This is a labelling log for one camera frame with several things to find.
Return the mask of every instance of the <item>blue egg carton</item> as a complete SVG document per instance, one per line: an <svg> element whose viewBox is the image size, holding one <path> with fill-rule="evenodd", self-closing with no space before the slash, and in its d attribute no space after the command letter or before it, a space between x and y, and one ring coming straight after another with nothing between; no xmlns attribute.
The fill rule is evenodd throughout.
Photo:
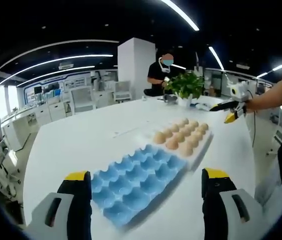
<svg viewBox="0 0 282 240"><path fill-rule="evenodd" d="M186 161L148 144L96 172L92 199L106 218L121 227L162 193L185 165Z"/></svg>

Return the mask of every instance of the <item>cable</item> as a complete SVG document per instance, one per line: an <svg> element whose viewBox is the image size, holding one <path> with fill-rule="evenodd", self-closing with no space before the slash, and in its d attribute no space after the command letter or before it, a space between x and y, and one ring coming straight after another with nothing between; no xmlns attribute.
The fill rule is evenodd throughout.
<svg viewBox="0 0 282 240"><path fill-rule="evenodd" d="M252 140L252 148L255 146L255 140L256 140L256 111L253 112L254 117L254 133L253 133L253 140Z"/></svg>

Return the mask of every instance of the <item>face mask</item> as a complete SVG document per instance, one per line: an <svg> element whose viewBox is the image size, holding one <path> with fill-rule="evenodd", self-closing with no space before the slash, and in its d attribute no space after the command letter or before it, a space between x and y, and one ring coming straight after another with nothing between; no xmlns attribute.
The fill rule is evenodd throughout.
<svg viewBox="0 0 282 240"><path fill-rule="evenodd" d="M163 64L166 66L171 66L173 64L173 60L163 60Z"/></svg>

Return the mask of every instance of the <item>floor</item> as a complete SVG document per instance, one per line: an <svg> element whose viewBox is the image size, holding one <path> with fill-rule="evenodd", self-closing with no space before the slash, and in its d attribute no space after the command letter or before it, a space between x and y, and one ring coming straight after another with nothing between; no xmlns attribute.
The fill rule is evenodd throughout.
<svg viewBox="0 0 282 240"><path fill-rule="evenodd" d="M254 160L255 160L255 176L256 184L260 183L262 179L267 175L271 164L273 163L275 156L270 155L266 156L266 153L271 149L272 137L276 129L274 125L269 120L265 120L259 116L256 116L256 134L255 134L255 143L254 143ZM23 182L25 178L25 172L27 167L28 158L32 145L35 141L39 128L34 124L31 129L31 134L25 143L22 150L16 152L17 168L20 170L20 173L17 173L16 176L20 179L21 184L16 185L16 200L19 203L23 202Z"/></svg>

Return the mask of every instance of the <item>hand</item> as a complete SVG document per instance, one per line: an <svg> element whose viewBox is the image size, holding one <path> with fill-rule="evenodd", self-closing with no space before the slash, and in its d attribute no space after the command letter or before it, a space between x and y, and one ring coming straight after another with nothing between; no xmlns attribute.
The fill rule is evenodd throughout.
<svg viewBox="0 0 282 240"><path fill-rule="evenodd" d="M163 81L161 85L162 85L163 88L165 88L168 84L167 84L166 81Z"/></svg>

